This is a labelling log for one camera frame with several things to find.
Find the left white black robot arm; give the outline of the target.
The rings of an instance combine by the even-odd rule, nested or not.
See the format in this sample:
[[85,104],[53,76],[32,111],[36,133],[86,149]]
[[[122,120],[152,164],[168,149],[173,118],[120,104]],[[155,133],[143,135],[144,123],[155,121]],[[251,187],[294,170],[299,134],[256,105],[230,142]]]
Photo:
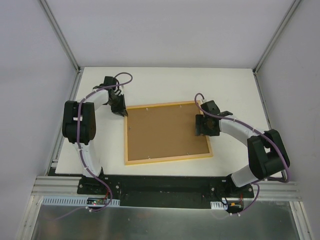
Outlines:
[[83,168],[82,175],[92,178],[88,188],[96,195],[102,194],[106,188],[105,181],[99,178],[103,167],[94,146],[97,133],[96,110],[110,106],[113,114],[127,117],[123,87],[132,80],[133,76],[128,72],[105,76],[103,83],[93,87],[79,101],[68,100],[64,104],[62,135],[76,149]]

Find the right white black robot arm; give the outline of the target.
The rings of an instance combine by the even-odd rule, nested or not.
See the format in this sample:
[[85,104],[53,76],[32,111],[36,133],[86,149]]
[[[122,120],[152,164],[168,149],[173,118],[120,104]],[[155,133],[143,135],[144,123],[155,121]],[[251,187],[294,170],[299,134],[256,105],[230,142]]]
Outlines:
[[270,179],[286,183],[287,180],[273,177],[281,171],[288,173],[290,160],[280,133],[275,129],[261,131],[237,119],[229,111],[220,111],[215,101],[196,103],[202,112],[195,116],[195,135],[217,137],[227,134],[247,147],[248,164],[226,177],[224,192],[237,197],[250,184]]

